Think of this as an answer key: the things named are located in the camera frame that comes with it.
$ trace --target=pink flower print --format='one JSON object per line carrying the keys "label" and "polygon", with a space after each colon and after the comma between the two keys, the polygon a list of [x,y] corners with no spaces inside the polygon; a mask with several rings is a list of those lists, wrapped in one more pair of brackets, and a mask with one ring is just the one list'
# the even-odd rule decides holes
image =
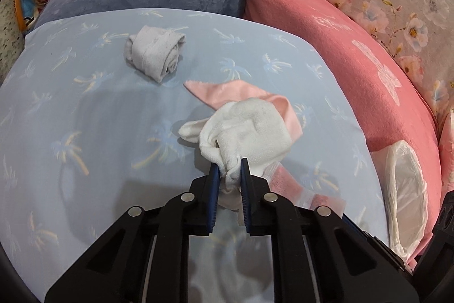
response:
{"label": "pink flower print", "polygon": [[421,66],[421,58],[416,54],[396,58],[397,64],[407,74],[410,81],[421,85],[424,77],[424,70]]}
{"label": "pink flower print", "polygon": [[327,0],[327,1],[344,13],[348,12],[351,7],[351,0]]}
{"label": "pink flower print", "polygon": [[407,23],[403,36],[415,52],[421,52],[422,47],[428,43],[427,26],[419,18],[414,17]]}
{"label": "pink flower print", "polygon": [[443,80],[436,80],[433,89],[425,94],[426,102],[437,120],[440,120],[448,106],[449,94]]}
{"label": "pink flower print", "polygon": [[369,34],[384,34],[390,22],[384,11],[373,1],[363,2],[363,11],[356,15],[355,21]]}

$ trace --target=rolled sock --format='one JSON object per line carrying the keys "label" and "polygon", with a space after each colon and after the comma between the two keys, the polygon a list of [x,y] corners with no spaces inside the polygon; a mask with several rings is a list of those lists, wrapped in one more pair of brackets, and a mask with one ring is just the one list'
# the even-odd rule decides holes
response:
{"label": "rolled sock", "polygon": [[144,26],[126,39],[123,55],[139,71],[158,83],[178,64],[186,36],[173,30]]}

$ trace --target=white plastic bag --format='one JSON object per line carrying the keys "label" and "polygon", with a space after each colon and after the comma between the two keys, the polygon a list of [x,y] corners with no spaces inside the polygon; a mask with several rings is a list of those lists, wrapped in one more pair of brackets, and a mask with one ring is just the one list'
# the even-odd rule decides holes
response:
{"label": "white plastic bag", "polygon": [[383,192],[390,248],[407,262],[424,236],[427,183],[405,140],[372,152],[371,157]]}

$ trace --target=pink towel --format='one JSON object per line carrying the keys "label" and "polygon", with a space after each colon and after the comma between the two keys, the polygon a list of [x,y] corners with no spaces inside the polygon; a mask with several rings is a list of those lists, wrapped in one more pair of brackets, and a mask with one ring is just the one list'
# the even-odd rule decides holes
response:
{"label": "pink towel", "polygon": [[271,94],[242,80],[233,80],[223,84],[186,81],[184,85],[195,97],[215,110],[227,102],[239,102],[248,98],[260,98],[268,101],[282,116],[293,143],[303,134],[297,114],[289,100],[282,95]]}
{"label": "pink towel", "polygon": [[405,140],[427,181],[428,221],[414,256],[432,237],[440,211],[441,169],[431,111],[390,55],[326,0],[246,0],[245,18],[307,40],[333,72],[376,152]]}

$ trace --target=light blue bedsheet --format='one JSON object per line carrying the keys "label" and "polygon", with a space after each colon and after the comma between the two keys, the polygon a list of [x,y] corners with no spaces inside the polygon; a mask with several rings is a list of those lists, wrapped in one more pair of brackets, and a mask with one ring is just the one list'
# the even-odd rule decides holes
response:
{"label": "light blue bedsheet", "polygon": [[[186,34],[162,86],[128,65],[123,46],[143,25]],[[0,241],[44,300],[48,288],[128,207],[159,207],[209,163],[176,133],[213,110],[182,85],[243,79],[288,97],[303,136],[282,161],[302,185],[342,197],[360,227],[387,242],[380,185],[364,135],[310,44],[228,16],[132,9],[49,22],[0,88]],[[247,237],[218,212],[190,242],[190,302],[272,302],[268,238]]]}

